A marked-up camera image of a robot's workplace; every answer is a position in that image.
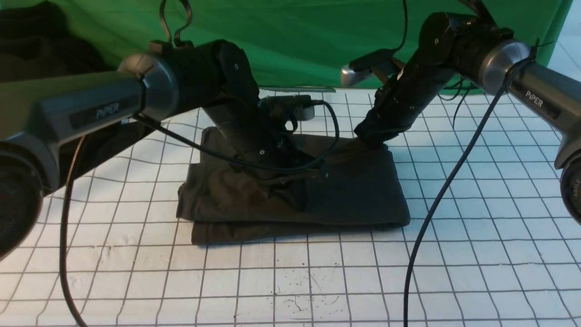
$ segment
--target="black fabric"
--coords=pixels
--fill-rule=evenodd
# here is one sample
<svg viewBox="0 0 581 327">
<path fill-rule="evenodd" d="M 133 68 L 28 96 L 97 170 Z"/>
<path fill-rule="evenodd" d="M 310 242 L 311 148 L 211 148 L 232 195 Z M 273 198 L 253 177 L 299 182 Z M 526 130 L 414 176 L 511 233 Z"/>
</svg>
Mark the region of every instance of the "black fabric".
<svg viewBox="0 0 581 327">
<path fill-rule="evenodd" d="M 0 11 L 0 83 L 113 70 L 88 42 L 71 35 L 54 4 Z M 15 108 L 1 108 L 3 113 Z M 133 145 L 151 130 L 141 124 L 115 124 L 87 138 L 78 176 Z M 78 140 L 60 148 L 60 186 L 64 185 Z"/>
<path fill-rule="evenodd" d="M 304 152 L 317 156 L 332 137 L 297 134 Z M 233 155 L 216 127 L 202 134 L 202 145 Z M 307 179 L 309 203 L 294 211 L 260 190 L 248 175 L 202 153 L 178 191 L 177 217 L 193 221 L 193 244 L 230 244 L 270 237 L 401 228 L 410 213 L 387 148 L 366 150 L 342 138 L 327 159 L 329 177 Z"/>
</svg>

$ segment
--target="robotic arm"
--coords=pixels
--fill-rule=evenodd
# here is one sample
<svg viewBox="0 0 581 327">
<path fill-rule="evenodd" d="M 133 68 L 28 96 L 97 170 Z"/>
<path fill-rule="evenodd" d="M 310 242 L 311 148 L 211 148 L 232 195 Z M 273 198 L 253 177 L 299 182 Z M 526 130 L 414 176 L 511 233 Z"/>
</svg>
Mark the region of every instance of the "robotic arm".
<svg viewBox="0 0 581 327">
<path fill-rule="evenodd" d="M 223 40 L 197 47 L 152 41 L 116 72 L 0 84 L 0 104 L 9 112 L 0 123 L 0 260 L 59 187 L 59 147 L 126 118 L 159 125 L 201 107 L 241 161 L 271 169 L 233 168 L 295 207 L 305 205 L 303 179 L 321 172 L 322 162 L 310 165 L 315 158 L 297 149 L 285 127 L 315 102 L 304 95 L 259 100 L 246 54 Z"/>
<path fill-rule="evenodd" d="M 471 9 L 479 16 L 430 15 L 418 49 L 405 65 L 393 57 L 394 51 L 381 49 L 343 67 L 341 81 L 346 87 L 372 75 L 383 83 L 373 108 L 354 130 L 366 145 L 377 147 L 408 130 L 457 73 L 496 94 L 517 63 L 529 57 L 533 49 L 515 40 L 512 30 L 498 28 L 483 6 Z M 563 169 L 565 206 L 581 223 L 581 82 L 531 62 L 508 92 L 562 134 L 554 165 Z"/>
</svg>

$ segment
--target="green screen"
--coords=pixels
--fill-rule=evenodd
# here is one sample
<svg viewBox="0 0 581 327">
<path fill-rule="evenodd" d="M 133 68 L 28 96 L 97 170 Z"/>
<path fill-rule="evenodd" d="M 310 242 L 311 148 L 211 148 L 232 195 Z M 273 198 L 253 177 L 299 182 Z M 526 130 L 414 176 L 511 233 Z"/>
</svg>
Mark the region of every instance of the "green screen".
<svg viewBox="0 0 581 327">
<path fill-rule="evenodd" d="M 485 0 L 501 27 L 533 45 L 556 41 L 573 0 Z M 0 8 L 40 0 L 0 0 Z M 165 38 L 159 23 L 160 0 L 52 0 L 64 11 L 70 30 L 93 43 L 107 63 L 147 49 Z M 340 87 L 340 68 L 378 48 L 395 48 L 402 38 L 401 0 L 190 0 L 193 24 L 182 40 L 201 44 L 219 38 L 242 47 L 260 86 Z M 397 58 L 406 61 L 417 48 L 421 24 L 437 11 L 470 13 L 456 0 L 408 0 L 409 30 Z M 173 32 L 185 23 L 177 0 L 168 0 Z M 546 65 L 553 46 L 541 48 Z M 357 87 L 377 87 L 376 79 Z"/>
</svg>

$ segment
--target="wire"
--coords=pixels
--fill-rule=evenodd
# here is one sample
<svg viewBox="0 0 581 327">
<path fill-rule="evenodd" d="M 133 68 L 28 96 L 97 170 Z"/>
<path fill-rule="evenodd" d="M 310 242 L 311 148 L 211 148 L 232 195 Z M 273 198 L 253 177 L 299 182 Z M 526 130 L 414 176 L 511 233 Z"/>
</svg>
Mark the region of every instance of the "wire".
<svg viewBox="0 0 581 327">
<path fill-rule="evenodd" d="M 167 129 L 164 127 L 161 127 L 159 125 L 156 125 L 156 121 L 146 117 L 146 116 L 139 116 L 139 115 L 135 115 L 133 118 L 135 120 L 137 120 L 138 122 L 144 124 L 147 127 L 153 128 L 155 130 L 158 130 L 194 149 L 197 149 L 201 152 L 207 153 L 213 157 L 216 157 L 218 159 L 222 159 L 222 160 L 226 160 L 230 163 L 233 163 L 235 165 L 240 165 L 240 166 L 246 166 L 246 167 L 250 167 L 250 168 L 255 168 L 255 169 L 262 169 L 262 170 L 268 170 L 271 172 L 278 172 L 278 173 L 297 173 L 297 172 L 302 172 L 305 171 L 309 168 L 312 168 L 313 166 L 315 166 L 316 164 L 318 164 L 319 162 L 323 161 L 334 149 L 335 146 L 337 145 L 337 143 L 339 142 L 339 122 L 337 120 L 337 116 L 335 115 L 335 111 L 333 110 L 333 107 L 331 107 L 331 105 L 323 100 L 314 100 L 310 102 L 310 105 L 324 105 L 327 110 L 329 110 L 329 113 L 331 114 L 331 118 L 333 120 L 333 126 L 335 127 L 335 138 L 333 140 L 333 143 L 331 144 L 331 146 L 323 153 L 321 154 L 318 158 L 316 158 L 315 160 L 311 161 L 308 164 L 305 164 L 303 166 L 298 166 L 298 167 L 294 167 L 294 168 L 275 168 L 275 167 L 267 167 L 267 166 L 263 166 L 263 165 L 258 165 L 256 163 L 251 163 L 251 162 L 247 162 L 247 161 L 242 161 L 242 160 L 238 160 L 238 159 L 234 159 L 232 157 L 229 157 L 227 155 L 224 155 L 222 153 L 210 150 L 206 147 L 203 147 L 199 144 L 196 144 L 190 140 L 188 140 L 187 138 Z"/>
<path fill-rule="evenodd" d="M 187 20 L 184 26 L 178 28 L 177 31 L 175 31 L 174 34 L 174 43 L 176 47 L 180 47 L 184 44 L 184 42 L 181 40 L 181 32 L 185 29 L 188 28 L 188 26 L 192 23 L 192 7 L 189 4 L 188 0 L 180 0 L 180 2 L 182 3 L 182 5 L 185 8 L 185 13 L 187 15 Z"/>
<path fill-rule="evenodd" d="M 399 47 L 395 49 L 396 52 L 400 51 L 403 48 L 403 46 L 406 44 L 407 39 L 407 26 L 408 26 L 407 1 L 402 0 L 402 5 L 403 5 L 403 38 L 401 39 Z"/>
<path fill-rule="evenodd" d="M 163 31 L 167 37 L 167 42 L 171 44 L 171 32 L 170 28 L 167 27 L 166 21 L 166 2 L 167 0 L 162 0 L 161 4 L 159 5 L 159 20 L 162 23 Z"/>
<path fill-rule="evenodd" d="M 180 47 L 184 44 L 184 42 L 180 38 L 181 32 L 183 30 L 185 30 L 186 28 L 188 28 L 188 26 L 190 26 L 190 24 L 192 24 L 192 7 L 189 4 L 189 0 L 179 0 L 179 1 L 184 6 L 187 20 L 186 20 L 186 23 L 184 26 L 178 28 L 178 30 L 175 31 L 173 41 L 174 41 L 174 44 L 176 47 Z M 169 44 L 171 44 L 171 41 L 172 41 L 171 31 L 170 31 L 170 28 L 167 26 L 167 20 L 166 20 L 166 3 L 167 3 L 167 0 L 162 0 L 161 4 L 159 5 L 159 20 L 162 23 L 163 31 L 165 32 L 166 37 L 167 37 L 167 42 Z"/>
<path fill-rule="evenodd" d="M 412 275 L 413 269 L 414 269 L 415 258 L 418 255 L 419 245 L 422 243 L 422 239 L 424 238 L 424 234 L 428 230 L 428 226 L 430 224 L 430 221 L 432 220 L 432 217 L 434 216 L 434 213 L 436 212 L 437 206 L 438 206 L 438 204 L 440 204 L 440 201 L 444 197 L 444 194 L 446 193 L 446 191 L 450 187 L 452 180 L 454 180 L 454 177 L 456 176 L 456 174 L 458 173 L 458 171 L 460 170 L 460 168 L 462 167 L 462 165 L 464 164 L 464 162 L 468 158 L 468 155 L 472 151 L 472 148 L 474 148 L 476 141 L 478 140 L 478 138 L 480 137 L 480 134 L 482 133 L 482 130 L 484 129 L 484 125 L 488 121 L 488 118 L 492 114 L 492 110 L 494 110 L 494 107 L 496 106 L 496 104 L 500 100 L 500 97 L 506 92 L 508 86 L 510 86 L 510 84 L 515 79 L 517 74 L 520 73 L 521 70 L 528 63 L 533 62 L 533 61 L 534 61 L 534 57 L 531 56 L 527 59 L 520 61 L 519 63 L 517 63 L 514 66 L 514 69 L 508 75 L 506 81 L 504 82 L 504 84 L 502 85 L 500 90 L 496 93 L 496 95 L 494 96 L 494 99 L 492 100 L 492 102 L 490 103 L 490 106 L 486 110 L 484 117 L 482 117 L 482 121 L 480 121 L 480 124 L 478 124 L 478 127 L 476 128 L 476 132 L 474 132 L 474 136 L 472 136 L 470 143 L 468 144 L 468 146 L 466 146 L 466 150 L 464 150 L 464 153 L 462 153 L 460 160 L 458 160 L 458 162 L 456 163 L 456 166 L 450 172 L 450 175 L 448 176 L 448 178 L 444 182 L 442 189 L 440 189 L 440 192 L 438 193 L 438 195 L 434 199 L 432 206 L 430 207 L 430 210 L 426 216 L 426 219 L 424 220 L 424 224 L 422 225 L 422 228 L 420 228 L 420 230 L 419 230 L 418 238 L 415 240 L 414 248 L 412 249 L 411 254 L 410 254 L 410 263 L 407 266 L 406 282 L 404 284 L 404 293 L 403 293 L 403 326 L 404 327 L 408 327 L 408 308 L 409 308 L 409 301 L 410 301 L 410 283 L 411 283 L 411 275 Z"/>
<path fill-rule="evenodd" d="M 460 81 L 458 83 L 460 84 L 460 86 L 456 88 L 456 94 L 454 94 L 453 97 L 451 97 L 449 99 L 445 99 L 440 94 L 438 94 L 437 97 L 440 98 L 442 101 L 453 101 L 454 99 L 456 99 L 460 95 L 460 92 L 462 92 L 462 85 L 464 85 L 464 78 L 460 77 Z"/>
<path fill-rule="evenodd" d="M 468 88 L 466 90 L 466 92 L 464 93 L 464 95 L 462 96 L 462 98 L 460 99 L 460 102 L 458 102 L 458 106 L 456 107 L 456 110 L 454 111 L 454 117 L 452 118 L 452 129 L 454 129 L 454 125 L 456 124 L 456 115 L 458 115 L 458 111 L 460 111 L 460 106 L 462 105 L 462 103 L 464 102 L 464 100 L 466 99 L 466 97 L 468 96 L 470 91 L 472 91 L 472 89 Z"/>
<path fill-rule="evenodd" d="M 71 195 L 73 193 L 74 177 L 77 173 L 77 164 L 82 157 L 82 150 L 84 148 L 86 136 L 82 136 L 77 144 L 77 149 L 71 160 L 71 167 L 69 169 L 69 175 L 67 176 L 66 186 L 64 188 L 64 199 L 63 199 L 63 213 L 60 219 L 60 242 L 59 242 L 59 275 L 60 275 L 60 286 L 63 289 L 64 301 L 69 308 L 69 311 L 73 315 L 79 327 L 87 327 L 87 324 L 83 321 L 81 314 L 79 313 L 77 307 L 74 304 L 73 296 L 69 288 L 69 282 L 67 280 L 67 229 L 69 227 L 69 209 L 71 204 Z"/>
</svg>

